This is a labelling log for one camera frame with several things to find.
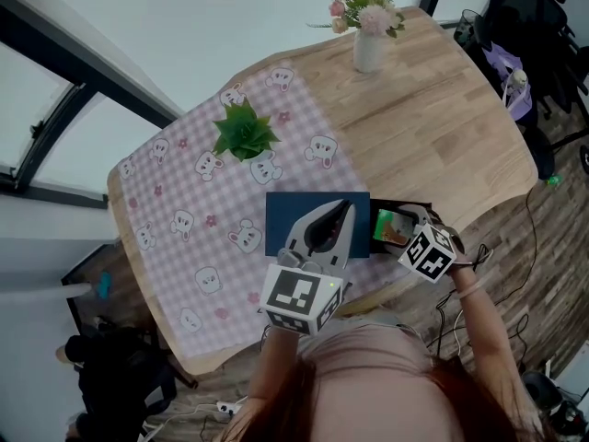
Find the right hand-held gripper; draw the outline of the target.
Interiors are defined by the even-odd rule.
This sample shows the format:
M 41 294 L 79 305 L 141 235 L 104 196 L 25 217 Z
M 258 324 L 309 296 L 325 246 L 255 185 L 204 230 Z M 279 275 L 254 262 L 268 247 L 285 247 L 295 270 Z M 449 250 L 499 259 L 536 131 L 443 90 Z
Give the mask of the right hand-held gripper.
M 456 261 L 454 241 L 450 233 L 433 226 L 432 210 L 421 204 L 400 204 L 397 210 L 420 225 L 398 262 L 420 278 L 436 283 Z

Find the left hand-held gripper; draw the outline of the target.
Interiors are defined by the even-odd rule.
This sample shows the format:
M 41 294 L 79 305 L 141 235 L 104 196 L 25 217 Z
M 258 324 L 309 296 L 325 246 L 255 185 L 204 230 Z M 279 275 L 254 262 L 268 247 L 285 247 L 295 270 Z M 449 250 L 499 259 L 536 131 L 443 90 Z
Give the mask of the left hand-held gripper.
M 272 326 L 316 335 L 333 317 L 349 286 L 345 267 L 355 219 L 351 201 L 334 201 L 294 223 L 288 249 L 269 265 L 261 293 L 260 307 Z

